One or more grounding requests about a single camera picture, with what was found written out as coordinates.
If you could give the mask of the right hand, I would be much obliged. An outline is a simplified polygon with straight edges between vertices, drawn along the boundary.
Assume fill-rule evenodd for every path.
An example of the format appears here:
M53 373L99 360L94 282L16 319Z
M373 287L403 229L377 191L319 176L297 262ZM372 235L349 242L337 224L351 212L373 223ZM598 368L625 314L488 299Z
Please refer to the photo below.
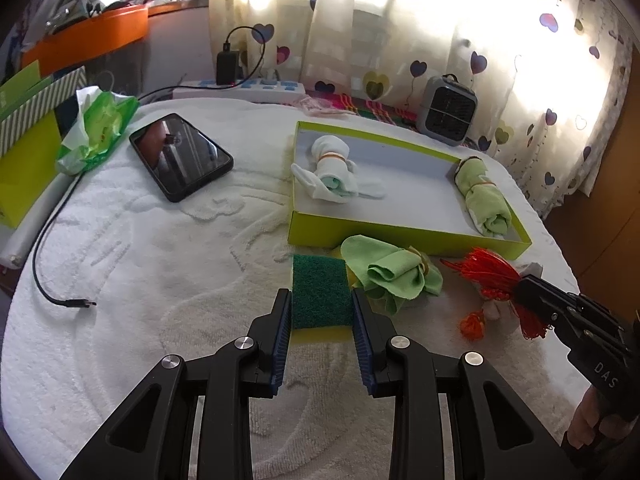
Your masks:
M620 440L628 436L628 422L616 415L603 416L598 390L590 387L578 404L570 426L567 429L567 441L576 450L590 445L597 434Z

